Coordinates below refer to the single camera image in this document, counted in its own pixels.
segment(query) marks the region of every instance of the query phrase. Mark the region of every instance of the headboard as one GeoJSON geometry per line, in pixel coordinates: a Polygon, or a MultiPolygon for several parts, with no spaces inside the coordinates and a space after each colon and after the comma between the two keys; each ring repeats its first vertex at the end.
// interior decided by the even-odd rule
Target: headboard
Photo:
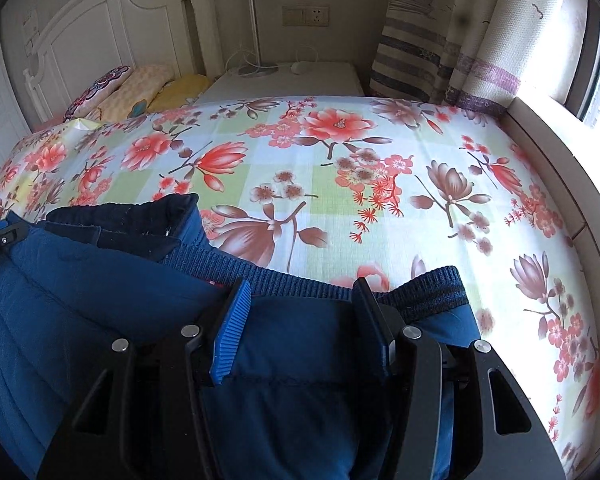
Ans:
{"type": "Polygon", "coordinates": [[[63,113],[85,88],[121,64],[173,66],[176,77],[224,72],[214,0],[190,0],[204,66],[194,59],[187,0],[71,0],[33,46],[38,72],[24,71],[41,121],[63,113]]]}

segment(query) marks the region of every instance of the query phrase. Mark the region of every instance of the power outlet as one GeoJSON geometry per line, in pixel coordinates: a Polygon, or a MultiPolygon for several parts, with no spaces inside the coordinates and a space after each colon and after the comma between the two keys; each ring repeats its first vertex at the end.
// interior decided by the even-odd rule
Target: power outlet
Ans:
{"type": "Polygon", "coordinates": [[[329,6],[283,6],[284,27],[328,27],[329,6]]]}

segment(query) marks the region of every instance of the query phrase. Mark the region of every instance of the striped curtain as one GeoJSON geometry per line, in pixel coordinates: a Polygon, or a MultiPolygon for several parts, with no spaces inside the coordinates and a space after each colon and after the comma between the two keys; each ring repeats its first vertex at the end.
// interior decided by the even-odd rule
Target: striped curtain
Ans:
{"type": "Polygon", "coordinates": [[[390,0],[373,95],[499,116],[562,0],[390,0]]]}

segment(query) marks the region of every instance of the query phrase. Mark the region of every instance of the floral bedsheet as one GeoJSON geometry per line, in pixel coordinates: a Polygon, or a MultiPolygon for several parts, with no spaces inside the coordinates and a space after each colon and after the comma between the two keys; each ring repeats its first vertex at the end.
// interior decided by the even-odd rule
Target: floral bedsheet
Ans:
{"type": "Polygon", "coordinates": [[[560,212],[492,118],[309,96],[76,120],[14,148],[0,217],[187,192],[213,245],[263,267],[386,291],[457,266],[482,336],[574,475],[598,405],[589,291],[560,212]]]}

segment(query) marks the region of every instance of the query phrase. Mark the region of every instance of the white bedside table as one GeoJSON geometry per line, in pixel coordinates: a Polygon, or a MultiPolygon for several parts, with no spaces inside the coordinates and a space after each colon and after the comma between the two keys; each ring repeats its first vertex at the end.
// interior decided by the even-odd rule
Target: white bedside table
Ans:
{"type": "Polygon", "coordinates": [[[296,95],[364,96],[356,72],[349,63],[319,61],[310,72],[296,75],[288,64],[259,77],[240,77],[227,72],[197,100],[197,104],[234,99],[296,95]]]}

